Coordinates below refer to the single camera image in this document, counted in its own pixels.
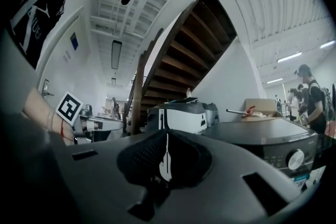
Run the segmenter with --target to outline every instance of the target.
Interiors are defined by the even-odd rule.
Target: wooden stair step
[[[216,16],[217,20],[219,21],[224,31],[228,34],[228,36],[236,33],[236,30],[234,29],[234,26],[232,25],[229,16],[227,15],[218,0],[201,0],[200,2],[204,3],[204,5],[207,6],[212,14]]]
[[[168,55],[165,55],[162,58],[162,62],[167,63],[168,65],[174,66],[180,70],[183,70],[193,76],[195,76],[198,79],[201,79],[203,75],[196,71],[195,69],[191,68],[190,66],[187,66],[186,64],[174,59],[173,57],[170,57]]]
[[[182,26],[181,31],[187,36],[189,36],[194,41],[194,43],[198,45],[199,48],[201,48],[205,53],[208,54],[208,56],[210,56],[210,58],[212,58],[213,60],[216,60],[216,57],[213,54],[213,52],[198,37],[196,37],[188,28]]]
[[[165,93],[165,92],[156,92],[156,91],[146,91],[145,96],[148,97],[156,97],[156,98],[165,98],[170,100],[183,100],[185,97],[177,94],[172,93]]]
[[[152,80],[151,83],[149,84],[149,87],[163,89],[167,91],[173,91],[173,92],[180,92],[180,93],[187,92],[187,88],[175,86],[175,85],[168,84],[168,83],[159,82],[156,80]]]
[[[214,42],[217,44],[218,48],[222,48],[222,44],[220,44],[219,40],[215,36],[215,34],[211,31],[211,29],[206,25],[205,22],[202,21],[201,18],[198,17],[198,15],[194,12],[191,12],[191,16],[193,16],[196,21],[207,31],[207,33],[213,38]]]
[[[176,42],[175,40],[173,40],[173,42],[170,44],[170,46],[173,47],[174,49],[180,51],[184,55],[187,55],[189,58],[193,59],[195,62],[197,62],[199,65],[201,65],[205,69],[207,69],[207,70],[210,69],[209,65],[205,61],[203,61],[195,53],[193,53],[192,51],[188,50],[186,47],[184,47],[180,43]]]
[[[185,77],[173,74],[173,73],[168,72],[168,71],[163,70],[163,69],[158,69],[155,72],[155,75],[158,76],[158,77],[162,77],[162,78],[166,78],[166,79],[177,81],[179,83],[185,84],[185,85],[190,86],[190,87],[195,87],[196,84],[197,84],[196,81],[193,81],[191,79],[188,79],[188,78],[185,78]]]
[[[207,26],[212,29],[212,32],[216,35],[219,42],[227,43],[230,41],[228,34],[222,27],[221,23],[218,21],[217,17],[202,1],[198,2],[193,12],[202,18],[204,23],[206,23]]]
[[[165,101],[165,99],[142,98],[141,104],[158,105],[163,104]]]

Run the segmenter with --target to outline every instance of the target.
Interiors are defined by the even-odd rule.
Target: hand
[[[62,126],[62,118],[57,115],[56,113],[54,114],[54,120],[52,123],[53,127],[52,130],[61,135],[61,126]],[[63,120],[63,136],[67,139],[73,142],[74,139],[74,134],[72,133],[72,128],[69,123]]]
[[[307,126],[308,125],[308,120],[306,118],[302,119],[302,125]]]
[[[63,121],[63,136],[67,139],[73,142],[73,139],[75,138],[71,126]]]

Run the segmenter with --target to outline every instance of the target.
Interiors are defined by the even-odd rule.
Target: ceiling light
[[[298,57],[298,56],[300,56],[301,54],[302,54],[302,51],[297,52],[296,54],[293,54],[293,55],[290,55],[290,56],[287,56],[287,57],[284,57],[284,58],[279,59],[278,62],[287,61],[287,60],[289,60],[289,59]]]
[[[323,49],[323,48],[325,48],[327,46],[330,46],[330,45],[333,45],[333,44],[335,44],[335,40],[327,42],[327,43],[321,45],[320,49]]]
[[[276,79],[276,80],[268,81],[267,84],[270,84],[270,83],[273,83],[273,82],[277,82],[277,81],[280,81],[280,80],[283,80],[283,78],[282,79]]]
[[[122,43],[114,40],[112,42],[112,53],[111,53],[111,68],[118,69],[119,67],[119,58],[121,52]]]

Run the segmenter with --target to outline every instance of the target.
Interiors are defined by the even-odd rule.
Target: black vent
[[[95,156],[97,154],[98,153],[94,150],[88,150],[88,151],[83,151],[83,152],[79,152],[79,153],[74,153],[72,155],[72,157],[75,161],[79,161],[80,159],[89,158],[89,157]]]
[[[287,203],[257,173],[243,176],[243,179],[269,216],[287,206]]]

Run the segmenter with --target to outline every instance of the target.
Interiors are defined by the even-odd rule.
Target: backpack
[[[327,92],[326,88],[321,88],[317,83],[313,83],[312,85],[314,84],[316,84],[323,93],[322,103],[323,103],[323,114],[324,114],[325,120],[335,121],[336,120],[335,109],[332,104],[332,99],[331,99],[330,94]]]

